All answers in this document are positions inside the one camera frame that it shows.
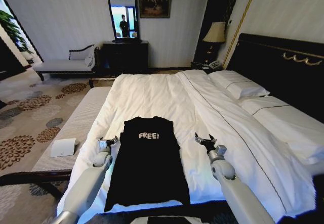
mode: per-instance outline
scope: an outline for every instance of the wall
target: wall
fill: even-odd
[[[7,0],[42,58],[113,40],[107,0]],[[170,19],[139,19],[151,67],[189,66],[207,0],[172,0]]]
[[[236,1],[237,9],[235,23],[239,22],[245,6]],[[252,0],[239,33],[252,33],[290,39],[306,40],[324,43],[324,0]],[[232,25],[230,33],[236,30]],[[224,59],[231,37],[220,52],[220,59]],[[228,63],[235,45],[227,58]]]

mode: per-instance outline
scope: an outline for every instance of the chaise lounge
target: chaise lounge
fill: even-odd
[[[43,73],[94,74],[98,69],[100,48],[91,44],[81,50],[70,50],[68,60],[50,60],[33,65],[32,68],[44,81]]]

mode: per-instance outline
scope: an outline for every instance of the mirror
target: mirror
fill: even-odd
[[[115,39],[139,39],[137,0],[108,0],[108,4]]]

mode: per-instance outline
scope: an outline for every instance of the black t-shirt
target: black t-shirt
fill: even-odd
[[[122,31],[127,31],[128,30],[128,25],[127,25],[126,21],[121,21],[119,26],[122,29]]]
[[[116,203],[190,203],[172,121],[157,116],[125,121],[120,144],[105,211]]]

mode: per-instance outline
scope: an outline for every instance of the bed frame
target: bed frame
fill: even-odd
[[[227,70],[324,123],[324,44],[242,33]]]

